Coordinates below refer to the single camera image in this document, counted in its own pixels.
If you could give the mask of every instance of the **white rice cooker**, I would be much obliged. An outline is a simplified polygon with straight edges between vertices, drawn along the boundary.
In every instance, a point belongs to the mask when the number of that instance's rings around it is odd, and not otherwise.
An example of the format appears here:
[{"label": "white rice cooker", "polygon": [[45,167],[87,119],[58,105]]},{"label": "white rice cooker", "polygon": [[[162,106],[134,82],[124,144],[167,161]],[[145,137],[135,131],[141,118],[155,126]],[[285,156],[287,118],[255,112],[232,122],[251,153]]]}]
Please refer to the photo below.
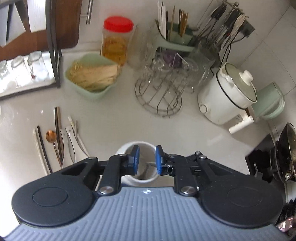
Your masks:
[{"label": "white rice cooker", "polygon": [[237,115],[242,122],[229,129],[230,133],[254,122],[245,109],[257,101],[251,73],[243,73],[233,64],[225,63],[198,94],[199,110],[211,122],[223,125]]}]

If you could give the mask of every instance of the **green bowl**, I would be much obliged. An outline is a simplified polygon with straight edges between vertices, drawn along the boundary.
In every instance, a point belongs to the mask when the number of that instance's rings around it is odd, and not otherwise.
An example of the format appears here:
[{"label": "green bowl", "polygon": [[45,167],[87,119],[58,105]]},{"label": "green bowl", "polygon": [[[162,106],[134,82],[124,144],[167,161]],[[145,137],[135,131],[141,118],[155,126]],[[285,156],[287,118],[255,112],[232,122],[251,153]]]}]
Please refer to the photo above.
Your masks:
[{"label": "green bowl", "polygon": [[[86,67],[97,67],[100,65],[114,65],[117,64],[116,62],[113,62],[110,59],[107,59],[97,53],[88,53],[86,55],[84,55],[82,58],[78,59],[78,60],[74,60],[73,62],[77,61],[79,64],[82,64],[83,66]],[[69,80],[67,78],[67,73],[68,71],[70,71],[72,67],[71,66],[67,69],[67,71],[65,72],[65,80],[67,82],[69,82],[70,86],[72,86],[72,88],[78,92],[79,94],[83,95],[84,97],[91,99],[91,100],[98,100],[101,99],[107,92],[109,89],[111,89],[112,87],[114,87],[116,85],[116,82],[110,86],[108,86],[106,89],[104,89],[103,91],[100,92],[90,92],[87,91],[85,89],[83,89],[82,87],[78,86],[77,84],[73,83],[71,80]]]}]

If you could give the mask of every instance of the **electric kettle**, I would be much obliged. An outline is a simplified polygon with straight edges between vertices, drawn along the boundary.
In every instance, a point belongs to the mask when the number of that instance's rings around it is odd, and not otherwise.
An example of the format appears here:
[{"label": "electric kettle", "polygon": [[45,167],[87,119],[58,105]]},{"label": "electric kettle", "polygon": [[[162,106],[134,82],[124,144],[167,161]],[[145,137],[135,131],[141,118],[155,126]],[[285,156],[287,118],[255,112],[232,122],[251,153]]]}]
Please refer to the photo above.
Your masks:
[{"label": "electric kettle", "polygon": [[249,112],[255,118],[269,120],[277,117],[285,107],[285,98],[280,88],[272,82],[257,92],[257,102],[249,107]]}]

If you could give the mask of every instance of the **metal shelf frame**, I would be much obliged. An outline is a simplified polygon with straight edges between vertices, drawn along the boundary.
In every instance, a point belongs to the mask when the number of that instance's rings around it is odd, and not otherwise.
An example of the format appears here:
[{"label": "metal shelf frame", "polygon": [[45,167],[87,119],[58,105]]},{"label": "metal shelf frame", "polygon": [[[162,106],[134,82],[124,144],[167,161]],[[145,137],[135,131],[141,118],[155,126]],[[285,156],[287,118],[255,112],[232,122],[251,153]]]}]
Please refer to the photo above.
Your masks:
[{"label": "metal shelf frame", "polygon": [[[13,4],[18,1],[22,1],[22,0],[7,0],[7,1],[0,0],[0,8],[7,6],[9,4]],[[18,95],[33,92],[33,91],[48,89],[51,87],[57,87],[57,88],[61,87],[60,69],[61,69],[61,61],[62,61],[62,50],[57,48],[56,7],[55,6],[56,6],[56,0],[46,0],[46,3],[45,3],[46,36],[47,36],[49,55],[50,55],[51,65],[54,73],[55,83],[47,86],[36,87],[33,89],[26,89],[26,90],[12,93],[12,94],[8,94],[0,97],[0,100],[8,99],[14,96],[18,96]]]}]

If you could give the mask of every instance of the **copper spoon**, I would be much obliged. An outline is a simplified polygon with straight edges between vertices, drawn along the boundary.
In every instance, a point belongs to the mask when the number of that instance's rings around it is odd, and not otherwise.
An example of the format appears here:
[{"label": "copper spoon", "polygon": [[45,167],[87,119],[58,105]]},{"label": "copper spoon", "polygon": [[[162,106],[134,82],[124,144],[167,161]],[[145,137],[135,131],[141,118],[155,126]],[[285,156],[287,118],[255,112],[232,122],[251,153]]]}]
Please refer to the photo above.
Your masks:
[{"label": "copper spoon", "polygon": [[50,143],[52,143],[52,144],[54,145],[54,150],[55,150],[56,155],[57,155],[57,160],[58,160],[58,162],[59,162],[59,165],[60,165],[61,168],[62,168],[62,163],[61,163],[61,160],[60,160],[60,158],[59,158],[59,153],[57,152],[57,148],[56,148],[56,146],[55,146],[55,142],[56,142],[56,140],[57,140],[57,134],[56,134],[54,131],[49,130],[49,131],[47,131],[47,133],[46,133],[46,135],[45,135],[45,138],[46,138],[46,140],[47,140],[48,142],[50,142]]}]

